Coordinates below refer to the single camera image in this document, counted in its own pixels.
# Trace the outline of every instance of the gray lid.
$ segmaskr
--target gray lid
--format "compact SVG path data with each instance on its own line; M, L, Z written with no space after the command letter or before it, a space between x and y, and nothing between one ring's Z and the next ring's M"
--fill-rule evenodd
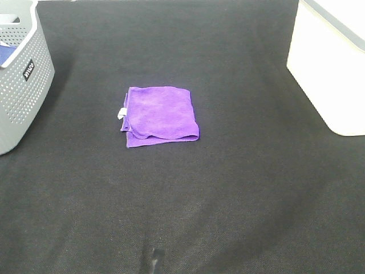
M302 0L365 51L365 0Z

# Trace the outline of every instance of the white container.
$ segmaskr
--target white container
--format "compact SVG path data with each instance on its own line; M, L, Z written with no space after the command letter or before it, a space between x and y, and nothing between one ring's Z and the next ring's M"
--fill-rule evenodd
M22 139L55 72L35 9L37 3L0 0L0 41L17 46L0 65L0 154L10 151Z
M328 127L365 135L365 0L300 0L287 67Z

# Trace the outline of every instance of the black fabric surface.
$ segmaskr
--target black fabric surface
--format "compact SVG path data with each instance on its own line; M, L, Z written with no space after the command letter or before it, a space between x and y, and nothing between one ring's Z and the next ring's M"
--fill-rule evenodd
M365 273L365 137L286 69L297 2L42 2L56 74L0 157L0 273ZM201 139L126 149L129 86L192 93Z

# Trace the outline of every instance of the gray plastic basket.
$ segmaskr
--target gray plastic basket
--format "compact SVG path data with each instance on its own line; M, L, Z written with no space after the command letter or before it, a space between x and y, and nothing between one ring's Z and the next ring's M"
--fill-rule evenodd
M15 14L20 20L0 21L0 41L17 46L0 65L0 154L13 149L22 139L48 93L55 72L36 12L37 3L0 0L0 14Z

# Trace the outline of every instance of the blue cloth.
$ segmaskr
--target blue cloth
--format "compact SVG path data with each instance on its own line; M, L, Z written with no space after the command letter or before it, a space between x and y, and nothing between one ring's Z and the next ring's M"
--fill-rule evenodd
M9 58L9 56L16 50L17 48L14 46L1 46L0 45L0 65L4 64L4 62Z

